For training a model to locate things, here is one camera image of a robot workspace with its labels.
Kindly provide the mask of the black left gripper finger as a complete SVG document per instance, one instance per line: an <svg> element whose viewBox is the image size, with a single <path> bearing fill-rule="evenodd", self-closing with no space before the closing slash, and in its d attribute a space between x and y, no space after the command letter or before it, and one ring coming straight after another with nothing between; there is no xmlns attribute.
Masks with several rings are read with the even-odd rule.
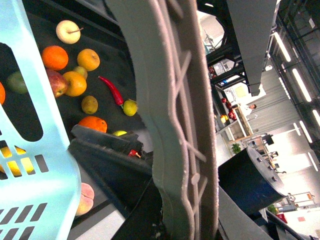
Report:
<svg viewBox="0 0 320 240"><path fill-rule="evenodd" d="M102 153L104 157L111 157L114 162L137 172L152 174L152 167L145 160L129 156L131 150L139 154L143 152L144 145L134 132L115 136L77 124L72 128L71 134L76 140L93 147L94 153Z"/></svg>

